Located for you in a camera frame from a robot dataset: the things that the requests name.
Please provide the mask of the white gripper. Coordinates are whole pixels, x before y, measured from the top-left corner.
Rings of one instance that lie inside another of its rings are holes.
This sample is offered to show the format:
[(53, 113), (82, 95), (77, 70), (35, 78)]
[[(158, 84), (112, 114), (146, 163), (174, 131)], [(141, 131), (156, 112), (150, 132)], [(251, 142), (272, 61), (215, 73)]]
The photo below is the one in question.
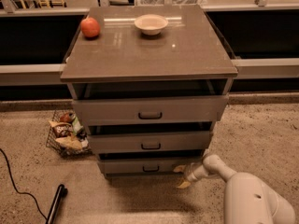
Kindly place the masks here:
[(186, 189), (193, 182), (197, 182), (202, 178), (208, 177), (208, 170), (204, 167), (203, 164), (191, 163), (189, 165), (179, 165), (174, 168), (173, 172), (183, 173), (184, 179), (178, 185), (178, 189)]

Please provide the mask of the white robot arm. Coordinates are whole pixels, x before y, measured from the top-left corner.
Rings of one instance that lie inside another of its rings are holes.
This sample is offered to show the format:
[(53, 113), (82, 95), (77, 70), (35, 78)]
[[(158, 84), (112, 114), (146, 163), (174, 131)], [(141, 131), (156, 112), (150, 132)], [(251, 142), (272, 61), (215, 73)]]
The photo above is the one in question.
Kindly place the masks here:
[(223, 198), (224, 224), (295, 224), (292, 205), (250, 173), (237, 172), (215, 154), (206, 154), (199, 162), (179, 165), (182, 173), (179, 189), (203, 178), (220, 177), (225, 182)]

